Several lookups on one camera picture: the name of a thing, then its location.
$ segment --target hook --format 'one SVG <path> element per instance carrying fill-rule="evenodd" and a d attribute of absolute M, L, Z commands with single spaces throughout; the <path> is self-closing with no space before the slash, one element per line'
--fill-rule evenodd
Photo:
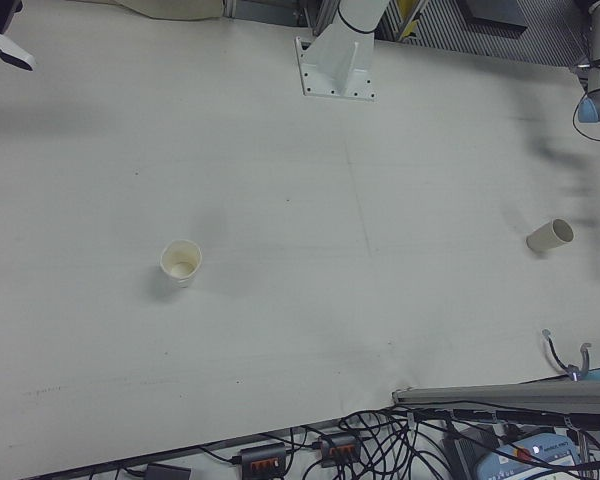
<path fill-rule="evenodd" d="M 589 348 L 591 348 L 590 343 L 583 343 L 580 346 L 580 353 L 582 354 L 582 367 L 579 368 L 575 365 L 565 365 L 562 363 L 558 354 L 556 353 L 555 346 L 553 345 L 553 340 L 551 339 L 551 332 L 546 328 L 542 330 L 542 336 L 549 344 L 549 349 L 551 350 L 551 355 L 553 359 L 556 361 L 558 366 L 564 370 L 564 372 L 569 375 L 574 381 L 582 380 L 589 373 Z"/>

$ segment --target paper cup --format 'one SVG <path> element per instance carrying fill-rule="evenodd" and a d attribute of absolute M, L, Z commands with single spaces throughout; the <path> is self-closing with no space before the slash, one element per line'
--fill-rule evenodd
<path fill-rule="evenodd" d="M 573 230 L 561 219 L 545 223 L 527 237 L 527 246 L 534 252 L 546 252 L 552 248 L 566 245 L 573 240 Z"/>
<path fill-rule="evenodd" d="M 202 252 L 198 245 L 189 240 L 175 240 L 162 252 L 160 268 L 173 283 L 188 287 L 201 262 Z"/>

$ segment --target mounting plate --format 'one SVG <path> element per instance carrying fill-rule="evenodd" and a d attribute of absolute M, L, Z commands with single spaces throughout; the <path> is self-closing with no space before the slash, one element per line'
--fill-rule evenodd
<path fill-rule="evenodd" d="M 304 53 L 311 45 L 311 40 L 296 37 L 296 55 L 300 67 L 300 79 L 302 89 L 307 96 L 348 98 L 351 100 L 375 101 L 376 93 L 371 83 L 371 75 L 368 70 L 353 70 L 347 83 L 346 91 L 338 90 L 334 78 L 322 73 L 318 65 L 307 63 Z"/>

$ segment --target white tabletop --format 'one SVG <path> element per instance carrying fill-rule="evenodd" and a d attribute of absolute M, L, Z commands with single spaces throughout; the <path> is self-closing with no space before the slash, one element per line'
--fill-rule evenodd
<path fill-rule="evenodd" d="M 304 97 L 299 30 L 28 2 L 0 62 L 0 479 L 600 366 L 600 144 L 566 69 L 379 43 Z M 594 130 L 600 135 L 600 127 Z M 576 239 L 536 258 L 551 218 Z M 201 245 L 189 289 L 157 267 Z"/>

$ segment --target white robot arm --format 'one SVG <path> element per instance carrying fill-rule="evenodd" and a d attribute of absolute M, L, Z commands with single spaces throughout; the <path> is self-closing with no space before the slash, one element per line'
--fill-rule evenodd
<path fill-rule="evenodd" d="M 33 70 L 36 66 L 33 55 L 4 35 L 14 13 L 21 9 L 22 2 L 20 0 L 0 0 L 0 58 L 18 68 Z"/>

